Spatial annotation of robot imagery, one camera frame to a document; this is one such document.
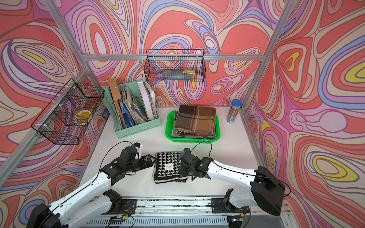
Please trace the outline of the black white houndstooth scarf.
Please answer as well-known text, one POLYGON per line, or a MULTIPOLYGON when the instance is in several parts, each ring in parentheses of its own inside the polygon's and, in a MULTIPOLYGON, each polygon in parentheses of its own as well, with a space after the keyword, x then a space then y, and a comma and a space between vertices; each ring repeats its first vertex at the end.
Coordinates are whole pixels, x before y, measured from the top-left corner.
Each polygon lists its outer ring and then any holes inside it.
POLYGON ((179 160, 181 152, 159 152, 156 154, 153 180, 155 184, 169 182, 186 182, 187 178, 180 173, 179 160))

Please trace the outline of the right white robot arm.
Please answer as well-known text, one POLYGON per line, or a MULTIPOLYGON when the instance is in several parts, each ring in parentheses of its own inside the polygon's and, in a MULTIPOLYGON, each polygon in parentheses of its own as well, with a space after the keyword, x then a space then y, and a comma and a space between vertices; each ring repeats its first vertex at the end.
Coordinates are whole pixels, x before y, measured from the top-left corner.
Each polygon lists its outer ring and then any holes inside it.
POLYGON ((284 199, 285 186, 267 168, 259 166, 257 169, 239 169, 218 162, 212 158, 199 159, 185 148, 179 155, 180 170, 196 178, 225 181, 240 186, 243 193, 230 198, 233 189, 228 189, 222 203, 217 205, 222 211, 233 212, 234 208, 246 207, 249 202, 266 213, 280 216, 284 199))

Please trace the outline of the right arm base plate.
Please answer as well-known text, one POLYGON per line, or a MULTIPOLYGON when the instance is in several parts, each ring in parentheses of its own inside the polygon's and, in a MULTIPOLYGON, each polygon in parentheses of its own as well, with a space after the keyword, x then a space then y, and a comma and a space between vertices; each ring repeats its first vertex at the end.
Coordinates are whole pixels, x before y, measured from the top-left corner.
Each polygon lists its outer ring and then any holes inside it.
POLYGON ((213 214, 238 213, 245 215, 251 211, 250 207, 237 208, 224 198, 212 198, 211 202, 208 203, 207 206, 211 207, 213 214))

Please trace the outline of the brown plaid scarf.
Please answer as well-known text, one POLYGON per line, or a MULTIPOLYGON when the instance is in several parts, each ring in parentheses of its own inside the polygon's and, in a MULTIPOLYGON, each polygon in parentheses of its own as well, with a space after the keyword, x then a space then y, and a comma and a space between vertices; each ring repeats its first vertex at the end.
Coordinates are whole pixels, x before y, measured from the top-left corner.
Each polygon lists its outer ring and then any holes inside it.
POLYGON ((197 136, 213 136, 216 109, 203 106, 181 105, 175 128, 180 133, 197 136))

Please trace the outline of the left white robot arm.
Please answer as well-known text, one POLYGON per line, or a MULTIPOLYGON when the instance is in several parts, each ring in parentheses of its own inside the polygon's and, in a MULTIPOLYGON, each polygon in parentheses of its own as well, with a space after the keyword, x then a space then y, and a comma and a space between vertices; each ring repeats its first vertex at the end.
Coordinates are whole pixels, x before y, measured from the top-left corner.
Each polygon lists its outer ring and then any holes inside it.
POLYGON ((101 167, 88 182, 67 196, 49 204, 40 204, 31 212, 28 228, 79 228, 105 213, 134 213, 131 203, 111 187, 126 176, 154 166, 156 158, 141 156, 138 142, 127 146, 119 157, 101 167))

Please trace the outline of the grey navy plaid scarf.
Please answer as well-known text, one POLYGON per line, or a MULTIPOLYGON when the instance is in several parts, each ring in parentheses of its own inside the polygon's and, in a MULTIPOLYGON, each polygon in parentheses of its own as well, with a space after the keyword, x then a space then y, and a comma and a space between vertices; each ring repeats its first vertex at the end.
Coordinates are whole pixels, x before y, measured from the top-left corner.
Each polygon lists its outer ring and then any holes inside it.
POLYGON ((204 140, 215 140, 215 139, 217 139, 216 128, 214 128, 214 130, 213 130, 213 136, 197 136, 197 135, 187 135, 185 133, 180 133, 175 128, 176 119, 177 119, 177 112, 174 111, 174 114, 173 114, 173 128, 172 128, 172 131, 171 131, 172 132, 171 133, 172 138, 204 139, 204 140))

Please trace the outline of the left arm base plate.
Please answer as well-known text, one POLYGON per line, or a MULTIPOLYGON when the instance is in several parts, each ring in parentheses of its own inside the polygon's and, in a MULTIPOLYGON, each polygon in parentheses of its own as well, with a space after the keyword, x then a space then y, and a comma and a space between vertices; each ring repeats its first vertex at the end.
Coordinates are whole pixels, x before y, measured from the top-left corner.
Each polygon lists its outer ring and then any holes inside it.
POLYGON ((116 199, 110 201, 112 202, 111 208, 107 212, 103 213, 104 215, 135 214, 137 203, 136 199, 116 199))

